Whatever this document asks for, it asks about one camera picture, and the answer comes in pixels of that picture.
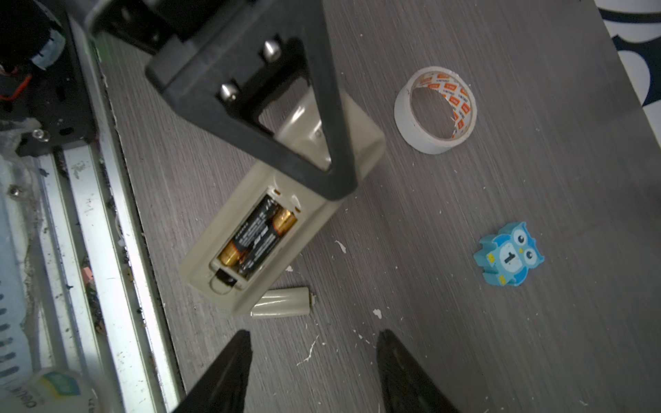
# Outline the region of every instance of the table surface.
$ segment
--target table surface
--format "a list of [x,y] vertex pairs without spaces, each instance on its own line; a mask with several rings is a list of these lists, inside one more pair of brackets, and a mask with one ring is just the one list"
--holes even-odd
[[[309,286],[309,317],[228,317],[178,278],[254,159],[178,118],[143,76],[148,56],[98,42],[186,388],[246,328],[247,412],[378,413],[374,345],[390,328],[463,412],[658,410],[661,151],[595,5],[325,8],[340,84],[387,152],[276,284]],[[429,65],[459,73],[479,107],[473,135],[438,156],[393,119]],[[520,287],[491,287],[472,254],[511,221],[546,261]]]

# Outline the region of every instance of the roll of tape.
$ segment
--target roll of tape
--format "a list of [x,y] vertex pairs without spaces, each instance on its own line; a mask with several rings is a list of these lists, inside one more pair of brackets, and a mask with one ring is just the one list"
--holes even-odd
[[[433,136],[418,122],[411,106],[411,92],[420,87],[439,92],[450,103],[455,120],[450,138]],[[418,70],[395,100],[395,123],[399,133],[409,145],[430,155],[443,153],[468,139],[476,120],[477,106],[473,92],[458,74],[445,67],[431,66]]]

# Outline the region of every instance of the black bracket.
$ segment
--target black bracket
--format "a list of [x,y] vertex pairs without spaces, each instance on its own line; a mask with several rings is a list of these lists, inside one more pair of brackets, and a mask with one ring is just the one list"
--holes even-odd
[[[282,56],[262,56],[277,39]],[[177,36],[157,52],[147,77],[174,111],[269,164],[328,200],[358,185],[356,167],[332,62],[321,0],[226,0],[187,40]],[[261,110],[298,77],[312,86],[331,157],[328,170],[273,140],[257,122]],[[223,84],[236,99],[224,102]]]

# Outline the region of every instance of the blue owl eraser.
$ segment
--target blue owl eraser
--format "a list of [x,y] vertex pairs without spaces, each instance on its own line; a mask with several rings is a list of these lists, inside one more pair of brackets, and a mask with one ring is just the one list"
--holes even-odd
[[473,258],[485,269],[485,280],[491,285],[521,285],[528,270],[544,262],[525,222],[509,223],[497,235],[482,238],[480,244],[482,249]]

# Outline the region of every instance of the metal screw head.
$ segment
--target metal screw head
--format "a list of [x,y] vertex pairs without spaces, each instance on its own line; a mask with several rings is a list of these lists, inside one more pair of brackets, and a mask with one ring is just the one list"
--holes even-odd
[[7,193],[13,198],[18,198],[22,194],[22,191],[18,185],[10,185]]
[[237,99],[239,89],[232,83],[224,83],[220,86],[220,99],[224,102],[233,102]]
[[50,135],[43,129],[35,129],[32,131],[32,137],[39,142],[48,142]]
[[267,40],[264,42],[264,50],[262,53],[264,54],[264,59],[266,59],[268,63],[273,63],[282,56],[282,49],[280,49],[280,45],[277,41]]

